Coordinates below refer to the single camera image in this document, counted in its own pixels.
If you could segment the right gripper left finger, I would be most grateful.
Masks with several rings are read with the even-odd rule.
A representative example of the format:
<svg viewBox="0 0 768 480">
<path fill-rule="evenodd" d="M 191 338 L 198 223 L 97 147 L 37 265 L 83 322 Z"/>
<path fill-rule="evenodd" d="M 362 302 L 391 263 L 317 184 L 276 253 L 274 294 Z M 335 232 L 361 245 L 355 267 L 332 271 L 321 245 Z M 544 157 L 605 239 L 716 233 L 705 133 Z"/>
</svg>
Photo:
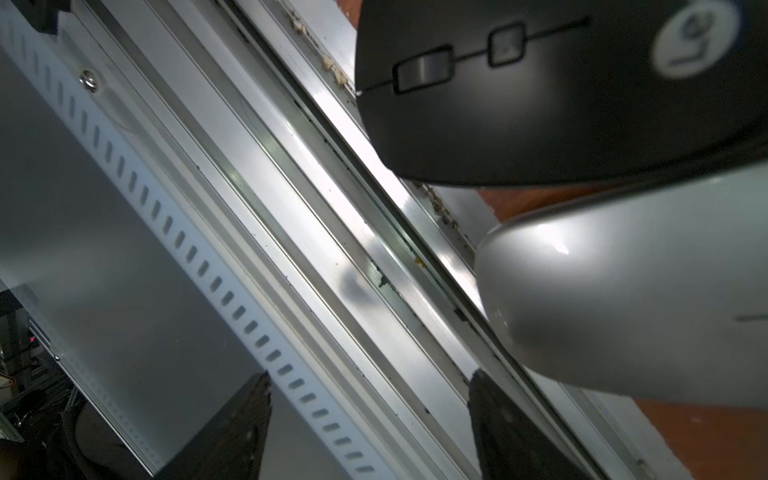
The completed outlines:
<svg viewBox="0 0 768 480">
<path fill-rule="evenodd" d="M 155 477 L 257 479 L 272 415 L 271 377 L 253 375 Z"/>
</svg>

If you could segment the silver computer mouse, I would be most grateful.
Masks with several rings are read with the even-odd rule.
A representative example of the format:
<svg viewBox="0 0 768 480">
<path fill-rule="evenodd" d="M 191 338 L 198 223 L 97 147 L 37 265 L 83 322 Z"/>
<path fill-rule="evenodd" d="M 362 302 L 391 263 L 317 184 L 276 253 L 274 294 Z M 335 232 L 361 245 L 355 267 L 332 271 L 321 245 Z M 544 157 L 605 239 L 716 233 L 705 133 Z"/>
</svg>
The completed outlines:
<svg viewBox="0 0 768 480">
<path fill-rule="evenodd" d="M 554 380 L 767 406 L 767 166 L 619 191 L 494 230 L 475 273 L 494 333 Z"/>
</svg>

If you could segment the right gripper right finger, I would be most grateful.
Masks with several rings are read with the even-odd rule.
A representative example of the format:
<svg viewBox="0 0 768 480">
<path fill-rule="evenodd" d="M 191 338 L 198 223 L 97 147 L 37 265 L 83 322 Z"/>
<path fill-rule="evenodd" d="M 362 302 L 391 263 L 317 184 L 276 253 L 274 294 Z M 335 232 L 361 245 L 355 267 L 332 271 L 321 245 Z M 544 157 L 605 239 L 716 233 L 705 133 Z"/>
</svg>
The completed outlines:
<svg viewBox="0 0 768 480">
<path fill-rule="evenodd" d="M 586 479 L 484 371 L 469 384 L 468 409 L 484 479 Z"/>
</svg>

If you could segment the black computer mouse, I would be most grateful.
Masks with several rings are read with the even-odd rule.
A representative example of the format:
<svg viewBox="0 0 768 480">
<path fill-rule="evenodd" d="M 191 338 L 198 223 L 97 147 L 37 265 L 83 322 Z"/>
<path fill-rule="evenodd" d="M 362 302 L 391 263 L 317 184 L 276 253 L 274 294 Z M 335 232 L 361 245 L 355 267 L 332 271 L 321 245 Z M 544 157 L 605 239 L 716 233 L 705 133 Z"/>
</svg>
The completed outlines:
<svg viewBox="0 0 768 480">
<path fill-rule="evenodd" d="M 558 185 L 731 160 L 767 140 L 763 1 L 366 1 L 358 108 L 425 183 Z"/>
</svg>

